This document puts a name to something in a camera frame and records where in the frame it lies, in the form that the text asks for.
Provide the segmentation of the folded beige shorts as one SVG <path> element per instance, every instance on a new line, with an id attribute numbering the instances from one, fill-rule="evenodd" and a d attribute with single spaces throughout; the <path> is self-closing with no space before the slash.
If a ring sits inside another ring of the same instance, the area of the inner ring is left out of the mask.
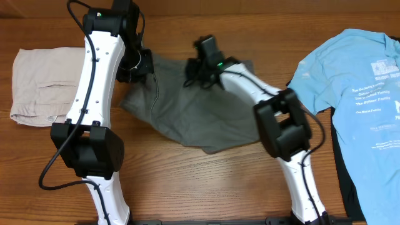
<path id="1" fill-rule="evenodd" d="M 78 89 L 84 55 L 83 47 L 20 49 L 12 67 L 10 118 L 34 127 L 64 122 Z"/>

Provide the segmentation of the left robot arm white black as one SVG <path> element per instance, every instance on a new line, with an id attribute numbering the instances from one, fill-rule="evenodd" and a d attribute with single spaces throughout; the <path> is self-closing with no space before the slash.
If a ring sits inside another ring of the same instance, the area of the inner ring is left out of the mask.
<path id="1" fill-rule="evenodd" d="M 57 149 L 39 177 L 44 177 L 58 157 L 73 169 L 78 181 L 58 185 L 62 189 L 85 184 L 97 211 L 97 224 L 132 224 L 131 210 L 124 200 L 119 172 L 124 159 L 124 142 L 111 131 L 111 101 L 114 85 L 143 83 L 153 73 L 153 56 L 143 46 L 144 19 L 132 0 L 113 1 L 111 8 L 89 7 L 76 23 L 84 33 L 85 54 L 73 104 L 64 122 L 51 126 Z"/>

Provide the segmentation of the light blue printed t-shirt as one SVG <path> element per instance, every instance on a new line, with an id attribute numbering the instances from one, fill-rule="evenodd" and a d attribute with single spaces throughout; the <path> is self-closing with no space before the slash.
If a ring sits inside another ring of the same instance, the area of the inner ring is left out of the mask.
<path id="1" fill-rule="evenodd" d="M 399 42 L 346 29 L 298 65 L 289 83 L 313 114 L 333 108 L 344 165 L 368 224 L 399 223 Z"/>

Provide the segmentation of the grey shorts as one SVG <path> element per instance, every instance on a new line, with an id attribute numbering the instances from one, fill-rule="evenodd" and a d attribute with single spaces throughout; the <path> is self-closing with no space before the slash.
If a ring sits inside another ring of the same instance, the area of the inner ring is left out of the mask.
<path id="1" fill-rule="evenodd" d="M 253 109 L 214 85 L 184 87 L 183 60 L 153 56 L 154 73 L 132 86 L 120 106 L 185 147 L 214 154 L 259 140 Z"/>

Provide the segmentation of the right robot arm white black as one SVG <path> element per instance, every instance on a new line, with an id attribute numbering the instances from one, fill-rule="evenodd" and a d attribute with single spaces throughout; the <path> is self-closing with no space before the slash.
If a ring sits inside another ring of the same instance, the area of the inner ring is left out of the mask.
<path id="1" fill-rule="evenodd" d="M 315 116 L 301 106 L 292 89 L 270 86 L 243 62 L 225 57 L 212 34 L 200 37 L 193 46 L 197 56 L 187 60 L 184 86 L 199 83 L 208 89 L 218 85 L 248 103 L 260 142 L 279 161 L 291 197 L 291 215 L 270 217 L 266 224 L 329 224 L 310 163 L 315 150 L 310 147 L 312 131 L 308 118 Z"/>

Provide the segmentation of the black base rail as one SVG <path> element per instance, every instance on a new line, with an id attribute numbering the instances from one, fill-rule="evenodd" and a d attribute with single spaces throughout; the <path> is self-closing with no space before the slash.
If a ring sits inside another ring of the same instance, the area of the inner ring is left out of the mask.
<path id="1" fill-rule="evenodd" d="M 129 225 L 291 225 L 300 224 L 294 222 L 291 217 L 267 217 L 263 220 L 231 220 L 231 221 L 132 221 Z M 348 218 L 338 218 L 328 216 L 324 224 L 332 225 L 352 225 L 353 222 Z"/>

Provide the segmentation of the black garment under t-shirt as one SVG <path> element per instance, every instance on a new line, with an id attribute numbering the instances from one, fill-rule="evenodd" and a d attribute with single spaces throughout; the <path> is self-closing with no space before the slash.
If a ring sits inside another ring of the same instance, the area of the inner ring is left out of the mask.
<path id="1" fill-rule="evenodd" d="M 341 148 L 338 141 L 337 131 L 333 125 L 335 109 L 331 108 L 331 137 L 334 160 L 336 164 L 339 188 L 347 217 L 354 222 L 365 222 L 364 214 L 361 210 L 356 187 L 346 169 Z"/>

